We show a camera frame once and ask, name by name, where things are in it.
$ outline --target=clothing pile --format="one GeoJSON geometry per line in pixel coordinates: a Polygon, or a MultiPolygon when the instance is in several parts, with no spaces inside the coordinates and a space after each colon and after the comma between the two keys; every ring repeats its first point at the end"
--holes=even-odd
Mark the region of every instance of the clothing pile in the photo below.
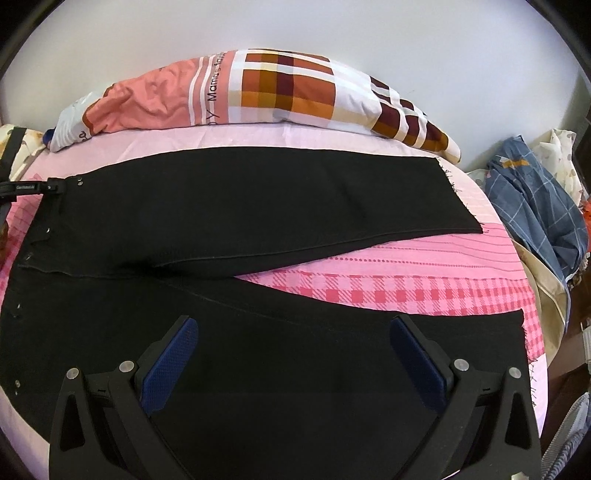
{"type": "Polygon", "coordinates": [[[522,137],[509,138],[488,162],[488,171],[472,176],[513,237],[539,299],[548,363],[568,325],[568,282],[581,266],[586,268],[589,249],[573,140],[572,132],[554,130],[551,142],[540,144],[534,154],[522,137]]]}

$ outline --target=white wall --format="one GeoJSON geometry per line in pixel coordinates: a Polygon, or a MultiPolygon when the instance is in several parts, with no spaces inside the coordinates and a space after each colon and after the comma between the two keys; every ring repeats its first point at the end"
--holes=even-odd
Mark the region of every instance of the white wall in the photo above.
{"type": "Polygon", "coordinates": [[[573,127],[589,105],[572,53],[525,0],[66,0],[6,73],[3,120],[43,130],[93,89],[248,47],[319,53],[388,83],[456,140],[464,170],[510,135],[573,127]]]}

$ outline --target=black strap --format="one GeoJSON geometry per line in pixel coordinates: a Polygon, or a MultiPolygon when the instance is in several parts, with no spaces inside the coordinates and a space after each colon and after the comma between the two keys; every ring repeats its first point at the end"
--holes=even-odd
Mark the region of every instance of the black strap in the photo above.
{"type": "Polygon", "coordinates": [[[17,156],[17,153],[21,148],[22,139],[25,138],[26,131],[27,129],[23,127],[14,127],[12,129],[6,148],[4,148],[2,158],[0,158],[0,181],[9,180],[14,158],[17,156]]]}

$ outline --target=blue plaid fabric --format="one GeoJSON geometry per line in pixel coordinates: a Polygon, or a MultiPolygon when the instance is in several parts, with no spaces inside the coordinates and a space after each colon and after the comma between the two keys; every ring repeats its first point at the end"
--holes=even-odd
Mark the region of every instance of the blue plaid fabric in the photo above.
{"type": "Polygon", "coordinates": [[[485,193],[509,233],[566,283],[589,245],[579,208],[521,137],[505,140],[488,167],[485,193]]]}

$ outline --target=blue gripper pad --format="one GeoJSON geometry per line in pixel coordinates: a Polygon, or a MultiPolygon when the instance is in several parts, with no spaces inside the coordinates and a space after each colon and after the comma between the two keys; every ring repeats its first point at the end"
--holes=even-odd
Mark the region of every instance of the blue gripper pad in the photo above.
{"type": "Polygon", "coordinates": [[[424,405],[437,414],[443,413],[447,406],[445,379],[399,317],[390,323],[390,344],[400,358],[424,405]]]}
{"type": "Polygon", "coordinates": [[[162,410],[166,405],[178,378],[197,346],[197,339],[197,322],[192,318],[185,318],[183,324],[145,374],[141,383],[139,400],[147,416],[162,410]]]}

